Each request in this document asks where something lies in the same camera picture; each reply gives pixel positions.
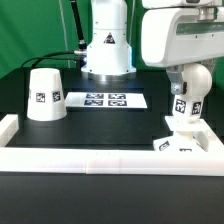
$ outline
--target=black label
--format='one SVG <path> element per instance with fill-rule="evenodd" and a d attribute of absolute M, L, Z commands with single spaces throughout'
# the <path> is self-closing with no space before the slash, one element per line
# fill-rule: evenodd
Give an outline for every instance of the black label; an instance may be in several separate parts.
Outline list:
<path fill-rule="evenodd" d="M 179 149 L 180 152 L 192 152 L 192 149 Z"/>
<path fill-rule="evenodd" d="M 180 112 L 182 114 L 185 113 L 185 109 L 186 109 L 186 102 L 183 100 L 176 100 L 176 106 L 175 106 L 175 110 L 177 112 Z"/>
<path fill-rule="evenodd" d="M 110 107 L 126 107 L 127 101 L 125 101 L 125 100 L 109 100 L 108 106 L 110 106 Z"/>
<path fill-rule="evenodd" d="M 52 95 L 53 95 L 53 101 L 54 102 L 58 102 L 58 101 L 61 100 L 60 91 L 53 92 Z"/>
<path fill-rule="evenodd" d="M 124 100 L 126 99 L 126 95 L 125 94 L 109 94 L 109 99 Z"/>
<path fill-rule="evenodd" d="M 103 100 L 85 100 L 85 106 L 103 106 Z"/>
<path fill-rule="evenodd" d="M 202 102 L 195 102 L 192 108 L 192 115 L 198 115 L 201 113 Z"/>
<path fill-rule="evenodd" d="M 38 103 L 45 103 L 45 93 L 37 93 L 36 94 L 36 101 Z"/>
<path fill-rule="evenodd" d="M 87 93 L 86 98 L 87 99 L 103 99 L 104 94 L 103 93 Z"/>
<path fill-rule="evenodd" d="M 163 151 L 164 149 L 168 148 L 169 146 L 170 146 L 170 143 L 168 141 L 166 141 L 159 147 L 159 150 Z"/>
<path fill-rule="evenodd" d="M 111 33 L 108 34 L 107 38 L 104 41 L 105 44 L 115 44 L 114 38 Z"/>

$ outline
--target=black cable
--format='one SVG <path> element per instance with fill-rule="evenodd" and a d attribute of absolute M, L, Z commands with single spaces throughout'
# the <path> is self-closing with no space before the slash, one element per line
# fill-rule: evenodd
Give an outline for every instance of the black cable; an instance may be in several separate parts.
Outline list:
<path fill-rule="evenodd" d="M 79 38 L 79 49 L 85 50 L 87 48 L 84 35 L 82 32 L 82 25 L 79 17 L 79 9 L 76 0 L 70 0 L 74 18 L 75 18 L 75 24 L 76 24 L 76 29 L 77 29 L 77 34 Z"/>
<path fill-rule="evenodd" d="M 70 60 L 70 61 L 75 60 L 75 58 L 36 57 L 36 58 L 30 58 L 30 59 L 24 61 L 20 67 L 22 68 L 25 64 L 27 64 L 28 62 L 33 61 L 33 60 L 41 60 L 42 61 L 42 60 L 45 60 L 45 59 L 48 59 L 48 60 L 65 60 L 65 61 L 66 60 Z"/>
<path fill-rule="evenodd" d="M 32 68 L 35 68 L 37 66 L 37 64 L 39 64 L 41 61 L 43 61 L 44 57 L 53 57 L 53 56 L 59 56 L 59 55 L 65 55 L 65 54 L 73 54 L 74 55 L 74 51 L 60 51 L 60 52 L 55 52 L 55 53 L 51 53 L 51 54 L 46 54 L 43 57 L 40 57 L 36 62 L 34 62 L 32 64 Z"/>

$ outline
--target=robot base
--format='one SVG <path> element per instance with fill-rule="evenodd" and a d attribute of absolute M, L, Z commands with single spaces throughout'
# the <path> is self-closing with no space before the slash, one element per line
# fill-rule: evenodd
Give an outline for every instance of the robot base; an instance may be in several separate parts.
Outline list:
<path fill-rule="evenodd" d="M 97 81 L 123 81 L 136 78 L 136 69 L 133 69 L 130 73 L 121 74 L 121 75 L 102 75 L 94 74 L 90 72 L 85 72 L 82 70 L 82 77 L 86 79 L 93 79 Z"/>
<path fill-rule="evenodd" d="M 173 116 L 166 116 L 165 119 L 174 134 L 171 137 L 155 140 L 153 142 L 155 151 L 196 152 L 204 150 L 214 152 L 224 150 L 222 142 L 203 119 L 194 123 L 178 122 Z"/>

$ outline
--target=white plastic casing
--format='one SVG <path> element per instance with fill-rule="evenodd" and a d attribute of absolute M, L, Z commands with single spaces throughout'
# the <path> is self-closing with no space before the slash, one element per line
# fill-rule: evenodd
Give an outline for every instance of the white plastic casing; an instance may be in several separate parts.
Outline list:
<path fill-rule="evenodd" d="M 146 65 L 168 67 L 222 57 L 223 31 L 177 35 L 178 24 L 199 23 L 198 15 L 197 8 L 167 8 L 146 12 L 141 35 L 142 58 Z M 215 22 L 224 22 L 222 7 L 218 9 Z"/>
<path fill-rule="evenodd" d="M 203 6 L 213 5 L 221 6 L 222 0 L 142 0 L 143 7 L 150 8 L 164 8 L 174 6 Z"/>
<path fill-rule="evenodd" d="M 83 72 L 122 75 L 135 72 L 131 65 L 131 47 L 126 41 L 127 4 L 124 0 L 91 0 L 93 39 L 87 48 Z M 112 36 L 112 43 L 107 37 Z"/>
<path fill-rule="evenodd" d="M 204 97 L 212 86 L 212 77 L 208 69 L 201 64 L 186 64 L 182 72 L 187 83 L 187 93 L 175 95 L 173 116 L 178 121 L 194 122 L 201 116 Z"/>

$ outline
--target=white object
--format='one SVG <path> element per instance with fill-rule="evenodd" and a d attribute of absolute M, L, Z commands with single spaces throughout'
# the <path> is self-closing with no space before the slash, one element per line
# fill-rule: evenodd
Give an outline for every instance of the white object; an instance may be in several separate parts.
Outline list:
<path fill-rule="evenodd" d="M 83 75 L 106 80 L 128 77 L 132 66 L 131 47 L 126 41 L 127 5 L 124 0 L 91 0 L 93 39 L 87 47 Z"/>
<path fill-rule="evenodd" d="M 173 136 L 153 142 L 156 151 L 197 152 L 219 151 L 224 146 L 204 120 L 199 120 L 204 97 L 212 86 L 208 69 L 200 64 L 184 65 L 183 81 L 186 94 L 175 95 L 173 116 L 165 117 Z"/>
<path fill-rule="evenodd" d="M 147 108 L 143 94 L 69 92 L 66 107 Z"/>
<path fill-rule="evenodd" d="M 224 176 L 224 151 L 0 148 L 0 171 Z"/>
<path fill-rule="evenodd" d="M 161 152 L 213 152 L 224 151 L 224 146 L 208 124 L 199 119 L 193 123 L 180 122 L 173 116 L 166 116 L 166 122 L 173 136 L 155 140 L 154 149 Z"/>
<path fill-rule="evenodd" d="M 59 70 L 52 68 L 31 70 L 29 91 L 28 118 L 52 121 L 66 116 Z"/>
<path fill-rule="evenodd" d="M 0 122 L 0 147 L 5 147 L 18 130 L 18 115 L 6 115 Z"/>
<path fill-rule="evenodd" d="M 209 25 L 197 21 L 197 8 L 147 11 L 143 18 L 141 35 L 144 62 L 148 66 L 168 67 L 222 57 L 223 15 L 223 8 L 218 8 L 217 19 Z"/>
<path fill-rule="evenodd" d="M 142 0 L 142 4 L 147 9 L 177 6 L 221 6 L 222 0 Z"/>
<path fill-rule="evenodd" d="M 182 72 L 187 83 L 186 94 L 175 95 L 173 116 L 179 121 L 197 121 L 202 112 L 204 97 L 212 87 L 212 76 L 201 64 L 186 64 Z"/>

